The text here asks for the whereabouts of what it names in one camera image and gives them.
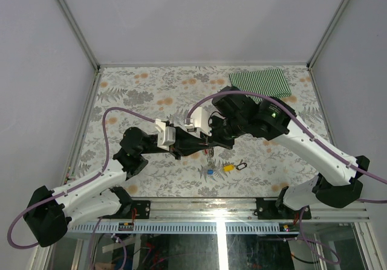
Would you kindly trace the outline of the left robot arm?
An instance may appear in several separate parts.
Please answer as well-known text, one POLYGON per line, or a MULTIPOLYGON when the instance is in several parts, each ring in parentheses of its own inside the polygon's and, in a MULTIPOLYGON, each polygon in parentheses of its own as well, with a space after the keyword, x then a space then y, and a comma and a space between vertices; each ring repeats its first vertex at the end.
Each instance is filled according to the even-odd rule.
POLYGON ((139 174, 148 164, 145 154, 169 153, 175 159, 208 147, 212 137, 208 125, 186 125, 185 129, 157 120, 156 134, 137 127, 127 129, 120 149, 109 156, 100 170, 52 190, 36 189, 22 217, 37 245, 48 247, 67 231, 98 217, 126 218, 132 198, 120 184, 139 174))

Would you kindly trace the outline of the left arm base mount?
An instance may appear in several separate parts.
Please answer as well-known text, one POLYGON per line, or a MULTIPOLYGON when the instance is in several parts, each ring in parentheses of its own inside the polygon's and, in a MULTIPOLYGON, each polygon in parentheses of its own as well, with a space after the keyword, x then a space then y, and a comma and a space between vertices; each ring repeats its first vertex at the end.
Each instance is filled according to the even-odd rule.
POLYGON ((150 218, 151 201, 149 200, 134 200, 130 209, 121 214, 123 219, 146 220, 150 218))

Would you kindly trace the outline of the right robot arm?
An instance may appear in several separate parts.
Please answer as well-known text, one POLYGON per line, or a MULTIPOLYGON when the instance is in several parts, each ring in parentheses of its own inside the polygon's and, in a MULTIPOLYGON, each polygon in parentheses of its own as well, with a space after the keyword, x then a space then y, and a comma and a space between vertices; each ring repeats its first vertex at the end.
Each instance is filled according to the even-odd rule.
POLYGON ((212 97, 212 104, 223 116, 212 122, 212 136, 221 141, 234 141, 251 135, 274 141, 309 163, 317 175, 302 184, 286 187, 276 203, 282 218, 292 217, 301 208, 323 203, 344 208, 360 199, 363 184, 360 177, 369 166, 365 156, 351 156, 309 129, 295 110, 276 97, 226 87, 212 97))

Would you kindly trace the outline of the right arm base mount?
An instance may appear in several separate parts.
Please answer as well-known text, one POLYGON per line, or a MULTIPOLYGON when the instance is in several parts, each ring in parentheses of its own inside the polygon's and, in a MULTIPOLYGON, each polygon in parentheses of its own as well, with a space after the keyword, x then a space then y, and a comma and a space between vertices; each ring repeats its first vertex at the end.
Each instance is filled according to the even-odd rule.
POLYGON ((259 220, 299 220, 304 207, 317 201, 310 188, 284 187, 276 198, 255 198, 256 210, 253 212, 259 220))

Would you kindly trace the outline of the metal key holder red handle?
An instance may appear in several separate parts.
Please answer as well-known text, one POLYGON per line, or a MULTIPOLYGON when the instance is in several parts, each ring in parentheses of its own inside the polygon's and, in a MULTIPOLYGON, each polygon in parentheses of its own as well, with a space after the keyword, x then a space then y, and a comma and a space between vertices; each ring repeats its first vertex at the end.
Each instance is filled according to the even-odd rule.
POLYGON ((206 149, 206 156, 207 156, 207 165, 209 166, 210 169, 214 169, 215 168, 215 163, 214 163, 214 160, 213 160, 213 157, 214 157, 214 149, 213 147, 210 145, 210 140, 208 137, 205 138, 205 141, 206 141, 206 146, 207 146, 207 149, 206 149))

